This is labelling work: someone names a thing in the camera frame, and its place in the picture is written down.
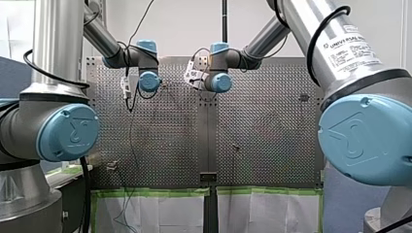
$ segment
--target black pole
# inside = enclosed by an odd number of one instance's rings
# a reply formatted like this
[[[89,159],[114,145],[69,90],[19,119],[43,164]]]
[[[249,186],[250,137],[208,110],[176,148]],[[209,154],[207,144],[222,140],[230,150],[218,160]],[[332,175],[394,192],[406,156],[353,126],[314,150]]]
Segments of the black pole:
[[[223,41],[227,43],[227,0],[222,0]]]

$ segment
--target light blue joint cap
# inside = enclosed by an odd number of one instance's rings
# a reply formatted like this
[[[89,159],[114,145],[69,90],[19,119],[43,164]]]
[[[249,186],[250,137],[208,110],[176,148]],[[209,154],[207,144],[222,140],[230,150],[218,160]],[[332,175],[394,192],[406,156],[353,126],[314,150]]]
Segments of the light blue joint cap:
[[[212,79],[212,89],[216,93],[228,92],[232,87],[232,80],[228,74],[220,73]]]
[[[371,185],[412,184],[412,108],[370,94],[341,98],[319,123],[319,142],[341,173]]]
[[[153,40],[140,40],[137,42],[137,47],[142,50],[147,50],[153,53],[157,53],[157,46]]]
[[[160,86],[161,79],[152,71],[146,71],[140,76],[139,88],[146,92],[155,92]]]
[[[50,162],[72,161],[93,148],[98,135],[96,112],[84,104],[70,104],[53,113],[37,136],[37,152]]]
[[[229,49],[229,44],[226,42],[216,42],[210,46],[210,53],[216,54]]]

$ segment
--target black cable ring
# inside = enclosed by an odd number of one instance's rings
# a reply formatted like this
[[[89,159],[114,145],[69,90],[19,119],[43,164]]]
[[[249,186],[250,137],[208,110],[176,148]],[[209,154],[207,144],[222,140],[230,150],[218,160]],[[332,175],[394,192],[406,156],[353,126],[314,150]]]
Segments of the black cable ring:
[[[318,80],[315,78],[315,71],[313,70],[313,53],[315,51],[316,43],[318,42],[319,37],[321,36],[321,33],[325,30],[325,28],[329,25],[329,23],[335,19],[336,17],[341,16],[343,11],[346,11],[346,15],[348,16],[351,13],[351,7],[349,6],[342,6],[337,8],[335,11],[333,11],[329,16],[325,17],[324,20],[322,20],[321,24],[319,25],[318,29],[316,30],[315,34],[313,34],[312,39],[310,40],[309,43],[309,48],[308,52],[306,55],[306,66],[308,68],[309,76],[312,79],[313,83],[315,83],[317,86],[319,85]]]
[[[275,7],[276,17],[277,17],[278,20],[282,23],[282,25],[284,25],[285,27],[289,28],[288,24],[287,24],[287,23],[283,20],[283,18],[281,17],[281,12],[280,12],[280,9],[279,9],[279,4],[278,4],[278,2],[279,2],[279,1],[274,0],[274,7]]]
[[[65,79],[63,79],[63,78],[60,78],[60,77],[58,77],[58,76],[56,76],[56,75],[53,75],[53,74],[51,74],[51,73],[48,73],[48,72],[46,72],[45,70],[42,70],[40,67],[38,67],[36,64],[34,64],[33,62],[31,62],[31,61],[28,59],[28,55],[31,54],[32,52],[33,52],[33,50],[27,51],[27,52],[23,55],[23,59],[24,59],[25,63],[27,63],[27,65],[30,66],[33,70],[39,72],[40,74],[42,74],[42,75],[44,75],[44,76],[47,76],[48,78],[50,78],[50,79],[52,79],[52,80],[56,80],[56,81],[59,81],[59,82],[62,82],[62,83],[68,83],[68,84],[71,84],[71,85],[77,85],[77,86],[79,86],[80,88],[89,88],[89,87],[90,87],[90,85],[87,84],[87,83],[78,83],[78,82],[68,81],[68,80],[65,80]]]

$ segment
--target white cloth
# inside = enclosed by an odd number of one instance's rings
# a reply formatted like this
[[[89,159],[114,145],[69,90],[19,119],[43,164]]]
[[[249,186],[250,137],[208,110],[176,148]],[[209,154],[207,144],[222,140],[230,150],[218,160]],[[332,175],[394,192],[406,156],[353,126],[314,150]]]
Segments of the white cloth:
[[[319,193],[264,193],[252,188],[250,194],[219,195],[220,233],[320,233]]]
[[[204,196],[133,196],[127,205],[124,200],[128,197],[121,192],[119,197],[97,198],[92,232],[203,233]]]

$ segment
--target metal stand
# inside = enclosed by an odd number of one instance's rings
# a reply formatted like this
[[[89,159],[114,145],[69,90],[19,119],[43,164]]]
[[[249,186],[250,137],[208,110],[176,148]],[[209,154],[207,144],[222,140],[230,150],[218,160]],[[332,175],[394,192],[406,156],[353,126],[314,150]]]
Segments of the metal stand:
[[[50,189],[40,165],[0,172],[2,232],[62,231],[61,193]]]
[[[363,233],[375,233],[380,229],[412,215],[412,189],[392,187],[382,208],[369,210],[364,215]],[[412,232],[412,223],[406,224],[391,233]]]

